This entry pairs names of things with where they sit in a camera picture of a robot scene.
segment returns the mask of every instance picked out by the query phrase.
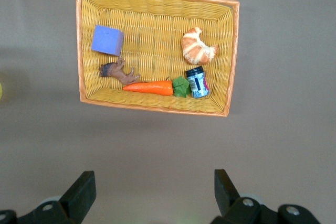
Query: yellow-green object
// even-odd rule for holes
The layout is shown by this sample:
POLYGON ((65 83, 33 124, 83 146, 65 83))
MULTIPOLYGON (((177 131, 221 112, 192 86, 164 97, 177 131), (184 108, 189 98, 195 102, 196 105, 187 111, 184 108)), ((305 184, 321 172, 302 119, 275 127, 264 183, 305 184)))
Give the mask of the yellow-green object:
POLYGON ((77 0, 77 40, 80 100, 126 109, 165 113, 227 116, 234 84, 239 2, 234 0, 77 0), (218 54, 204 65, 207 97, 134 93, 122 90, 116 78, 102 78, 99 68, 117 57, 91 49, 96 25, 121 30, 123 70, 140 81, 171 80, 195 68, 182 54, 181 39, 200 27, 206 45, 218 44, 218 54))

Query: bread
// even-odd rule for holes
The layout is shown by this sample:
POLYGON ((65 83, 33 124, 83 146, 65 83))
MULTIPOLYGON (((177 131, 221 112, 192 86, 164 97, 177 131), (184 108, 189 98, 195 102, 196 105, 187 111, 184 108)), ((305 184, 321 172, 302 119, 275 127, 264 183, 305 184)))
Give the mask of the bread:
POLYGON ((218 45, 208 47, 200 40, 202 29, 194 27, 181 40, 183 56, 193 65, 205 65, 217 55, 218 45))

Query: blue block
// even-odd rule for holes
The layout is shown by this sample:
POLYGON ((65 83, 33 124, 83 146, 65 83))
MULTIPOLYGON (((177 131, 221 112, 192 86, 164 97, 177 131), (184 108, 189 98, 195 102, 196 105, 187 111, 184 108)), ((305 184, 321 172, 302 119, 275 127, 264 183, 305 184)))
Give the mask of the blue block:
POLYGON ((92 50, 120 56, 124 33, 118 29, 96 25, 92 50))

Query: gray floor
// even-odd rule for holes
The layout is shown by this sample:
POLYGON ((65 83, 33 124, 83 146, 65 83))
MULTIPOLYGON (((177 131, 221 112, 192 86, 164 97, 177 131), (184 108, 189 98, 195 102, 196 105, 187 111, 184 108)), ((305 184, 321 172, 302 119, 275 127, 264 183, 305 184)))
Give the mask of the gray floor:
POLYGON ((227 118, 79 102, 75 0, 0 0, 0 209, 26 214, 94 170, 84 223, 210 223, 213 172, 273 210, 336 219, 336 0, 239 0, 227 118))

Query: bolt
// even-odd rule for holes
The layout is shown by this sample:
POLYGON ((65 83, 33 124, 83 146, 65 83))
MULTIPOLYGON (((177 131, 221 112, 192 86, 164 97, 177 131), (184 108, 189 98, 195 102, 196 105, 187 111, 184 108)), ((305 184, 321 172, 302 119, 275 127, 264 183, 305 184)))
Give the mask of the bolt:
POLYGON ((6 219, 6 214, 2 214, 2 215, 0 215, 0 221, 2 221, 2 220, 4 220, 4 219, 6 219))
POLYGON ((243 203, 244 203, 244 205, 247 206, 247 207, 252 207, 252 206, 254 206, 253 201, 250 200, 250 199, 244 199, 244 200, 243 200, 243 203))
POLYGON ((292 207, 292 206, 288 206, 288 207, 286 207, 286 210, 287 210, 287 212, 289 212, 291 215, 299 215, 300 214, 300 212, 299 212, 299 210, 297 209, 297 208, 295 208, 295 207, 292 207))
POLYGON ((42 208, 42 211, 48 211, 52 208, 52 204, 47 204, 42 208))

